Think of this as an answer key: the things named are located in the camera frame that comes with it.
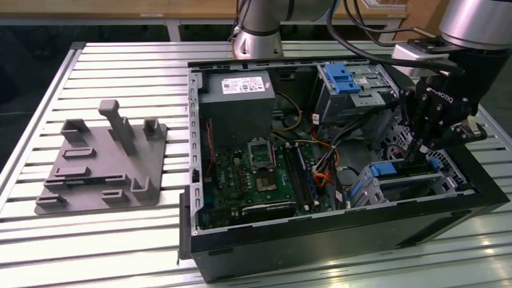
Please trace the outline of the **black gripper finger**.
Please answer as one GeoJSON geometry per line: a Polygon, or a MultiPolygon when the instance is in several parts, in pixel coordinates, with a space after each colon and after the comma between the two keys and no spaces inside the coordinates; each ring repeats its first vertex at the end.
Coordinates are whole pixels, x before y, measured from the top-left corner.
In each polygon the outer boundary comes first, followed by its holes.
{"type": "Polygon", "coordinates": [[[418,94],[414,89],[400,90],[399,100],[403,124],[410,128],[412,136],[406,162],[416,164],[426,160],[432,133],[443,112],[443,104],[432,92],[424,91],[418,94]]]}
{"type": "Polygon", "coordinates": [[[474,116],[452,126],[436,126],[423,142],[428,150],[436,151],[487,139],[488,134],[474,116]]]}

